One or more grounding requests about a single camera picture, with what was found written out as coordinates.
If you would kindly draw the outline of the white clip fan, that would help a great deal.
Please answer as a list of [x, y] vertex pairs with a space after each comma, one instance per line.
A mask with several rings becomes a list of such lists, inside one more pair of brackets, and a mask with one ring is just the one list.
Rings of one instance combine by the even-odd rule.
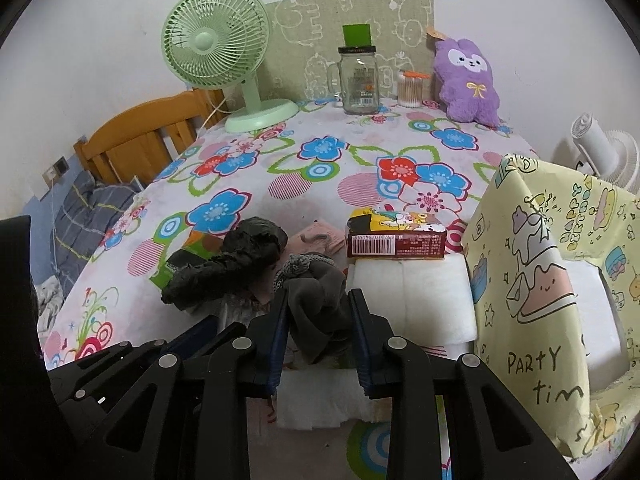
[[584, 113], [572, 123], [570, 136], [595, 176], [639, 193], [639, 144], [630, 133], [604, 131], [596, 118]]

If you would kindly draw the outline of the yellow cartoon storage box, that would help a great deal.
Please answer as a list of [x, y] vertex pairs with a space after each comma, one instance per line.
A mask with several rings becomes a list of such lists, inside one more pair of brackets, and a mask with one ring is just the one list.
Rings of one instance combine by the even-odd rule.
[[[578, 171], [506, 155], [462, 246], [480, 357], [560, 451], [578, 458], [639, 415], [639, 200]], [[620, 317], [626, 368], [589, 379], [587, 332], [567, 266], [583, 262]]]

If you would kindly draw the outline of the wooden chair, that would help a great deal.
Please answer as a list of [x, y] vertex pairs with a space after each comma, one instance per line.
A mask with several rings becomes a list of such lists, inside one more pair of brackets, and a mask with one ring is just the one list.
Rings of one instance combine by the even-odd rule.
[[220, 90], [188, 90], [131, 107], [74, 144], [82, 168], [106, 184], [151, 183], [227, 110]]

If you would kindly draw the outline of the green cup behind jar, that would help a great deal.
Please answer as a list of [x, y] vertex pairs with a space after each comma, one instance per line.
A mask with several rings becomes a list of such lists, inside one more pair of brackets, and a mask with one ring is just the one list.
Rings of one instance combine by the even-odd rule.
[[370, 47], [371, 29], [368, 23], [343, 26], [344, 45], [348, 48]]

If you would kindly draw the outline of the green tissue pack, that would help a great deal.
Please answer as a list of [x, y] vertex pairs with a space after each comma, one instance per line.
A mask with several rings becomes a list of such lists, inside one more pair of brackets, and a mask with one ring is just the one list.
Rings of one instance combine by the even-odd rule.
[[224, 239], [217, 235], [194, 230], [180, 233], [168, 246], [166, 257], [160, 259], [150, 281], [164, 288], [172, 276], [186, 266], [198, 266], [220, 252]]

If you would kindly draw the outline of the grey plaid pillow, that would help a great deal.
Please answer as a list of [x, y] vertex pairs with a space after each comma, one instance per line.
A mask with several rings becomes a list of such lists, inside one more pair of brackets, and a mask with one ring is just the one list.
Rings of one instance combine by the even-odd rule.
[[64, 298], [136, 194], [131, 184], [104, 184], [87, 170], [75, 178], [54, 217], [51, 234], [51, 264]]

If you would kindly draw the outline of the cotton swab container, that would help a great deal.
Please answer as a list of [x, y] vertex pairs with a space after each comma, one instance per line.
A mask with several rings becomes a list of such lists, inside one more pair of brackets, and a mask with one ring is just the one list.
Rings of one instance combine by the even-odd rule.
[[408, 108], [420, 107], [423, 101], [423, 90], [430, 79], [429, 74], [414, 70], [400, 70], [397, 73], [398, 104]]

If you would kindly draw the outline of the glass mason jar mug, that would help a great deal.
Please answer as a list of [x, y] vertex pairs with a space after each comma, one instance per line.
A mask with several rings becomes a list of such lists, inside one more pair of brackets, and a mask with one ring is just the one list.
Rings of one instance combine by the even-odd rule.
[[373, 115], [380, 108], [376, 47], [339, 47], [340, 60], [326, 66], [329, 92], [349, 115]]

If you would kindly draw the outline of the green patterned cardboard panel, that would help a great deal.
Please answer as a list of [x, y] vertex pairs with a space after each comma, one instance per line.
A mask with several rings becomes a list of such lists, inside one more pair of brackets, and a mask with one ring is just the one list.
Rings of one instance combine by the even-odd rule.
[[435, 24], [434, 0], [281, 0], [266, 9], [270, 44], [258, 70], [264, 99], [330, 96], [326, 66], [340, 59], [345, 25], [370, 26], [383, 98], [395, 94], [401, 70], [432, 71], [434, 51], [426, 29]]

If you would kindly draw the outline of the red yellow snack box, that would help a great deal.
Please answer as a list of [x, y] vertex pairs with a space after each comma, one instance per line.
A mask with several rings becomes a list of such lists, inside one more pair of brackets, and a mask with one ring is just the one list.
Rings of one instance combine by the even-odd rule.
[[441, 259], [447, 229], [422, 212], [360, 208], [346, 224], [349, 258]]

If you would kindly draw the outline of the grey knit sock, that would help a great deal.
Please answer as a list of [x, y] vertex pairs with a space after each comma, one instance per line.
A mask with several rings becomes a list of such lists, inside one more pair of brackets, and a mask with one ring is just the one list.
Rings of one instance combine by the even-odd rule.
[[288, 305], [288, 330], [308, 364], [344, 352], [352, 339], [346, 276], [325, 255], [289, 255], [274, 277], [273, 291]]

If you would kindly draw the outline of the purple plush bunny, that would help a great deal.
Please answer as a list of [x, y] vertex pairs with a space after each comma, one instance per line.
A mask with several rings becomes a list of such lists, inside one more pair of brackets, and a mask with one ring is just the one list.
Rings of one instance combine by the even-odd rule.
[[439, 101], [454, 122], [500, 125], [500, 99], [494, 88], [491, 65], [480, 48], [469, 39], [438, 40], [434, 73], [440, 83]]

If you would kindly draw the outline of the black fuzzy sock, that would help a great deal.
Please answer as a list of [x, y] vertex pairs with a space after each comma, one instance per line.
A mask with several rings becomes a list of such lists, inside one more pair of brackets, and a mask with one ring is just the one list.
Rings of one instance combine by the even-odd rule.
[[288, 234], [270, 220], [241, 220], [226, 234], [217, 255], [178, 270], [162, 288], [160, 299], [186, 310], [249, 292], [280, 260], [286, 244]]

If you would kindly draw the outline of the wall power outlet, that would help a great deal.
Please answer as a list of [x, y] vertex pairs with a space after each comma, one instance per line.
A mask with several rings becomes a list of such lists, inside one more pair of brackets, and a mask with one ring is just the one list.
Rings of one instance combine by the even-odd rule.
[[67, 159], [62, 156], [43, 173], [43, 180], [49, 186], [54, 185], [55, 182], [58, 182], [58, 180], [60, 180], [69, 169], [70, 165], [68, 164]]

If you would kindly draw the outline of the pink cloth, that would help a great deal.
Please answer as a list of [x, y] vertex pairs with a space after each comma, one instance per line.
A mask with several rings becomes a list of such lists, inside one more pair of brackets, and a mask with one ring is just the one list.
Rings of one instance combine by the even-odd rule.
[[288, 239], [284, 254], [288, 256], [316, 252], [332, 257], [344, 246], [344, 233], [341, 230], [322, 220], [316, 220]]

